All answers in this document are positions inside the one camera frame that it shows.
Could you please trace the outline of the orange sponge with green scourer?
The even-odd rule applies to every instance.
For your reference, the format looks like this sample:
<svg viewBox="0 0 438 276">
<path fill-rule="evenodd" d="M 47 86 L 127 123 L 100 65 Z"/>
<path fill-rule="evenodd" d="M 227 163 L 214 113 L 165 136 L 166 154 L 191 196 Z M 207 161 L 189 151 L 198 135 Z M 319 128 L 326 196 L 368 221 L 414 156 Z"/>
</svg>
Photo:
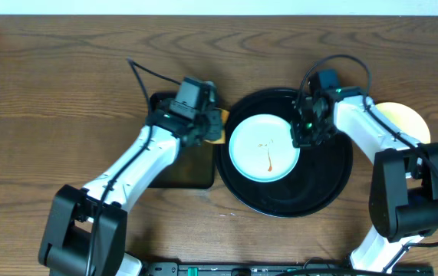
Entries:
<svg viewBox="0 0 438 276">
<path fill-rule="evenodd" d="M 229 111 L 216 108 L 207 113 L 209 129 L 205 141 L 211 144 L 224 144 L 226 142 L 225 125 L 229 118 Z"/>
</svg>

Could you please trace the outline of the yellow plate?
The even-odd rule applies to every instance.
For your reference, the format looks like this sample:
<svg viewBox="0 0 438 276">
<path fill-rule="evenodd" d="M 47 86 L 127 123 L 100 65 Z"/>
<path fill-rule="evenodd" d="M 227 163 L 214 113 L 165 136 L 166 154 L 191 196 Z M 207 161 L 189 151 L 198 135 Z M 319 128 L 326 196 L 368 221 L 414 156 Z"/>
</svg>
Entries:
<svg viewBox="0 0 438 276">
<path fill-rule="evenodd" d="M 378 103 L 376 108 L 396 127 L 421 143 L 430 143 L 430 130 L 415 110 L 401 103 Z"/>
</svg>

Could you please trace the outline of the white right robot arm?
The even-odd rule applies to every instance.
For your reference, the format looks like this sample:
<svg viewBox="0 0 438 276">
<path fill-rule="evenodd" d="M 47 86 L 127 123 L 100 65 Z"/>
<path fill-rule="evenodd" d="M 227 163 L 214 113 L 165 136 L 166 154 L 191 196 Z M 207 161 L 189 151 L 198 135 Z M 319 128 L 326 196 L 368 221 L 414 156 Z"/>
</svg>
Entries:
<svg viewBox="0 0 438 276">
<path fill-rule="evenodd" d="M 299 91 L 294 108 L 294 146 L 317 146 L 341 133 L 373 165 L 372 227 L 349 255 L 353 270 L 390 274 L 411 248 L 438 247 L 438 143 L 407 135 L 359 87 Z"/>
</svg>

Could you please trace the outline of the light blue plate with sauce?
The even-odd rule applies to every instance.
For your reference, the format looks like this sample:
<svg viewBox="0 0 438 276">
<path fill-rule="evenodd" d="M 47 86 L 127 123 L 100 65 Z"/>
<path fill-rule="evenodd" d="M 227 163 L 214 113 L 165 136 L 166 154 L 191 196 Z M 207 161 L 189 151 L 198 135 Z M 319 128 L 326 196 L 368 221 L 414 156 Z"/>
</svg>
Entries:
<svg viewBox="0 0 438 276">
<path fill-rule="evenodd" d="M 274 182 L 296 166 L 301 150 L 293 147 L 290 124 L 279 116 L 258 114 L 233 130 L 228 154 L 241 176 L 254 182 Z"/>
</svg>

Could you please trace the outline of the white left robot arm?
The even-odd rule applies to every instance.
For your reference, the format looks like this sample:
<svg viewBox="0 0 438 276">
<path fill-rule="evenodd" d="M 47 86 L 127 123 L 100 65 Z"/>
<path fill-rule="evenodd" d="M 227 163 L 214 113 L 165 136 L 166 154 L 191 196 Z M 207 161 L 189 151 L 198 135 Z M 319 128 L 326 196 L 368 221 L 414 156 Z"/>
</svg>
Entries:
<svg viewBox="0 0 438 276">
<path fill-rule="evenodd" d="M 125 251 L 127 217 L 150 183 L 178 157 L 178 131 L 212 131 L 224 143 L 226 110 L 214 108 L 193 121 L 156 109 L 130 148 L 82 188 L 65 185 L 51 203 L 38 261 L 51 275 L 139 275 L 143 263 Z"/>
</svg>

